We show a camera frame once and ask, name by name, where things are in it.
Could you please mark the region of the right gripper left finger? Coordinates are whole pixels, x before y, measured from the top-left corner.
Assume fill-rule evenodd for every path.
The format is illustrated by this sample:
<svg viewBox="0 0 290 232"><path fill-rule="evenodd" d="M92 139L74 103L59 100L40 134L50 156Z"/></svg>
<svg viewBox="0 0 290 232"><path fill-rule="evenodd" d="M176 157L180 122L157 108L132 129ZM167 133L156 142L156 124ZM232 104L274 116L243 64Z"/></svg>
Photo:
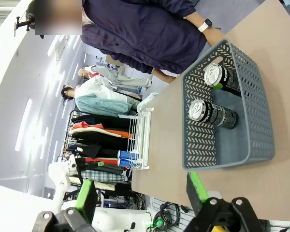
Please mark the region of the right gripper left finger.
<svg viewBox="0 0 290 232"><path fill-rule="evenodd" d="M85 180L74 207L59 213L41 211L36 218L37 232L94 232L92 221L97 204L94 182Z"/></svg>

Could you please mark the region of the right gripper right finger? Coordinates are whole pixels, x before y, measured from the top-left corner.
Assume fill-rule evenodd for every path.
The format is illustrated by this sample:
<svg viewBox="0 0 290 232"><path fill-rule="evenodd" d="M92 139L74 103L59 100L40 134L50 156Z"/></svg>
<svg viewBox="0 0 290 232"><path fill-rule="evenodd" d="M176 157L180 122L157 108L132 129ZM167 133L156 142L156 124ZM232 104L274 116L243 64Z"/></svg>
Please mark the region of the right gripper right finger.
<svg viewBox="0 0 290 232"><path fill-rule="evenodd" d="M198 174L187 173L186 192L195 217L186 232L262 232L263 228L249 200L237 197L227 202L209 197Z"/></svg>

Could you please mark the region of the person's right hand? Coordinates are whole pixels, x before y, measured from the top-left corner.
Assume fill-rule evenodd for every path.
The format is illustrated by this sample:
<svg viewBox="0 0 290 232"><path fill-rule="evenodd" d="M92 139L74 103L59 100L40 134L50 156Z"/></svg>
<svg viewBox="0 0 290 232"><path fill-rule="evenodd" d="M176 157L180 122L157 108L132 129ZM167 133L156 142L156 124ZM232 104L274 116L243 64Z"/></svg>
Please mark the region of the person's right hand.
<svg viewBox="0 0 290 232"><path fill-rule="evenodd" d="M175 76L171 76L171 75L167 75L165 73L163 73L163 81L170 84L171 82L173 82L177 77Z"/></svg>

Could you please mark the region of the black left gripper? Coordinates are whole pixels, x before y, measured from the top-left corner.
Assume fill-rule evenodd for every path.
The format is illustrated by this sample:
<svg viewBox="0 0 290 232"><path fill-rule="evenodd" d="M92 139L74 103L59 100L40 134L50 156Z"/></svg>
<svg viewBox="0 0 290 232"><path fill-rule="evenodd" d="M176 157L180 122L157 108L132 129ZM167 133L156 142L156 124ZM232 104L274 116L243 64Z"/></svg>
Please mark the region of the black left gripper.
<svg viewBox="0 0 290 232"><path fill-rule="evenodd" d="M76 167L77 169L87 169L87 167L100 167L104 165L104 162L86 162L85 158L76 158Z"/></svg>

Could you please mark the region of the person's left hand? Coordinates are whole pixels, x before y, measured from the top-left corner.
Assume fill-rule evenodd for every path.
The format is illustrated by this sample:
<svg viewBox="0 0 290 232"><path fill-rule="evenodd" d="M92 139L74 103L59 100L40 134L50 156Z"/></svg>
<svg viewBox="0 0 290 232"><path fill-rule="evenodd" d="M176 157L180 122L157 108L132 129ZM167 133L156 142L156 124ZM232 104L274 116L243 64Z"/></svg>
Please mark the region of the person's left hand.
<svg viewBox="0 0 290 232"><path fill-rule="evenodd" d="M220 40L222 40L225 36L224 33L222 33L220 30L214 28L214 27L208 27L203 31L203 34L207 40L207 42L214 46L217 44Z"/></svg>

